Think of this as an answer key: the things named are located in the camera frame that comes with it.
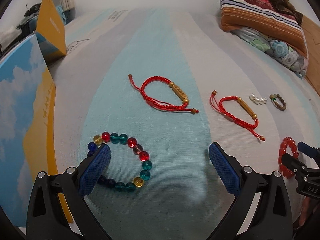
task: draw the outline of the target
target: silver bolt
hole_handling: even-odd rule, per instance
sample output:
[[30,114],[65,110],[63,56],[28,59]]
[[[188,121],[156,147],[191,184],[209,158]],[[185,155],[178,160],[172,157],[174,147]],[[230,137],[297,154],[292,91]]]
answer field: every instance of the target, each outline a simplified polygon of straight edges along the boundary
[[274,172],[274,175],[275,175],[276,177],[278,177],[278,178],[281,177],[281,173],[280,173],[279,171],[275,171],[275,172]]
[[72,173],[74,173],[76,171],[76,169],[74,168],[74,167],[69,167],[68,169],[67,169],[67,173],[68,174],[72,174]]
[[43,178],[45,176],[45,173],[43,171],[39,172],[38,177]]
[[243,169],[244,169],[244,171],[246,173],[251,173],[252,172],[252,169],[249,166],[245,166]]

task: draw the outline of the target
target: engraved gold plate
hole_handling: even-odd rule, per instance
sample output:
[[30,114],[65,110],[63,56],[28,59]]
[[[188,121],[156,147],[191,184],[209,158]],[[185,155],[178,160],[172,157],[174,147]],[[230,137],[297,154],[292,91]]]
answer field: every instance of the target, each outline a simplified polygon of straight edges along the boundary
[[244,110],[247,111],[247,113],[252,117],[254,115],[254,112],[251,110],[251,108],[244,102],[243,100],[239,102],[239,104],[242,106]]
[[172,86],[172,90],[173,92],[176,93],[176,95],[181,99],[185,99],[188,98],[188,96],[182,91],[182,89],[180,87],[178,87],[177,85],[173,85]]

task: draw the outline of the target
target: green gemstone bead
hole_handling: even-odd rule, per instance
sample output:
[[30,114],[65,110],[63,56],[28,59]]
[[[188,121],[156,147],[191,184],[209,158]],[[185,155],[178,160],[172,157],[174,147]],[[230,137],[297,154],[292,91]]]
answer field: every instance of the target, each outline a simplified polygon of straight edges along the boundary
[[126,192],[134,192],[136,190],[136,185],[134,185],[132,182],[128,182],[125,187],[124,190]]
[[152,169],[152,162],[151,161],[142,162],[142,168],[146,171],[150,171]]
[[123,182],[117,182],[116,185],[115,185],[115,190],[116,191],[124,191],[124,188],[125,188],[125,184]]
[[110,134],[110,141],[117,144],[119,142],[119,135],[115,132]]
[[140,178],[141,179],[148,180],[148,179],[150,179],[150,177],[151,177],[151,174],[149,171],[145,171],[145,170],[140,171]]
[[121,144],[127,144],[128,143],[128,136],[124,133],[120,134],[119,141]]

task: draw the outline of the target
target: blue textured pad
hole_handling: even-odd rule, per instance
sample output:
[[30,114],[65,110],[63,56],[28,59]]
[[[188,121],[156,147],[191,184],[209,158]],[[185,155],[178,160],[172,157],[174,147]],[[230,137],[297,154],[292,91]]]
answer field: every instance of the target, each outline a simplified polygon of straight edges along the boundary
[[304,142],[298,143],[298,150],[312,159],[318,156],[317,149],[312,148],[311,146],[309,146],[308,144],[305,144]]
[[81,197],[92,192],[104,168],[110,163],[110,158],[111,150],[108,145],[105,145],[79,179],[79,194]]
[[240,178],[223,153],[214,143],[212,143],[209,147],[209,158],[218,172],[219,177],[227,191],[230,194],[235,195],[235,197],[239,196],[241,191]]

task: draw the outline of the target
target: gold bar charm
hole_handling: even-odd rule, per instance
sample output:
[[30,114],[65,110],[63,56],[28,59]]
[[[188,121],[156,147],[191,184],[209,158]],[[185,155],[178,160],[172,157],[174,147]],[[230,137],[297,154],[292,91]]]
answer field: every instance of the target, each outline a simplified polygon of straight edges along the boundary
[[172,86],[172,90],[173,92],[176,93],[176,95],[181,99],[185,99],[188,98],[188,96],[182,91],[182,89],[180,87],[178,87],[177,85],[173,85]]
[[242,106],[242,108],[252,117],[252,119],[256,119],[257,115],[252,111],[252,109],[244,102],[241,98],[237,99],[237,102]]

